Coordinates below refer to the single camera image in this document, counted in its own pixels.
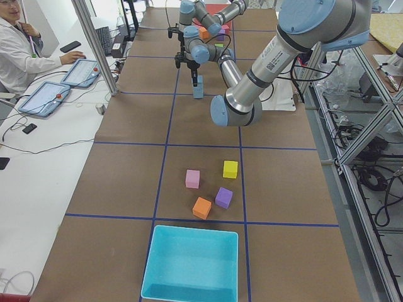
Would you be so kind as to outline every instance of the white lab coat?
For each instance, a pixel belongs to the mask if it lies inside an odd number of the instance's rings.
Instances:
[[[34,42],[40,54],[42,41]],[[33,58],[32,52],[26,36],[0,17],[0,82],[9,92],[23,94],[38,73],[62,65],[59,57]]]

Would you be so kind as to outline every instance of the black phone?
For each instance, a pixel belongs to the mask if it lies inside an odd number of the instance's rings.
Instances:
[[[26,134],[29,134],[29,133],[31,133],[32,130],[34,130],[36,127],[37,127],[36,124],[30,123],[28,126],[26,126],[26,127],[23,129],[23,132],[26,133]]]
[[[0,170],[4,170],[10,161],[9,157],[0,157]]]
[[[63,46],[60,49],[60,51],[66,53],[66,52],[69,52],[70,50],[73,50],[73,49],[77,48],[80,45],[81,45],[80,42],[74,41],[74,42],[71,42],[70,44],[67,44],[66,46]]]

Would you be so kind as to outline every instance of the turquoise bin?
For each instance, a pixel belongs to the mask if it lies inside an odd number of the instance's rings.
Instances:
[[[174,302],[237,302],[238,234],[156,226],[141,296]]]

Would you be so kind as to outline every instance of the person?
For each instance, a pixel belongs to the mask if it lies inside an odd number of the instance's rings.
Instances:
[[[18,0],[0,0],[0,83],[8,92],[18,95],[25,92],[38,73],[86,58],[79,51],[60,57],[43,57],[39,31],[28,23],[19,22],[20,17]]]

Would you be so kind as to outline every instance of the white desk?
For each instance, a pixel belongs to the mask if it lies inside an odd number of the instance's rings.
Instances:
[[[94,18],[93,23],[95,28],[105,25],[114,28],[114,25],[98,18]],[[60,41],[54,54],[62,55],[59,48],[74,40],[82,43],[77,50],[83,51],[88,59],[94,59],[78,22],[66,34],[65,41]],[[111,57],[107,60],[109,65],[115,61]],[[70,67],[65,65],[50,72],[69,70]],[[63,76],[50,75],[34,82],[26,94],[32,93],[43,81],[60,82]],[[87,89],[72,89],[65,101],[73,101],[95,84]],[[23,133],[22,128],[8,131],[3,144],[37,152],[63,143],[90,140],[102,120],[95,104],[105,103],[107,106],[108,92],[105,82],[101,81],[77,101],[61,104],[47,118],[29,116],[26,125],[34,123],[38,128],[29,135]],[[12,110],[9,116],[15,114],[16,111]],[[5,120],[0,126],[0,136],[20,117]],[[0,147],[0,157],[10,158],[5,170],[0,171],[1,278],[10,279],[21,271],[30,271],[37,284],[92,144],[76,143],[37,155]],[[13,284],[15,287],[9,286],[7,293],[26,294],[31,288],[31,277],[20,275]],[[4,283],[0,282],[0,293],[3,288]]]

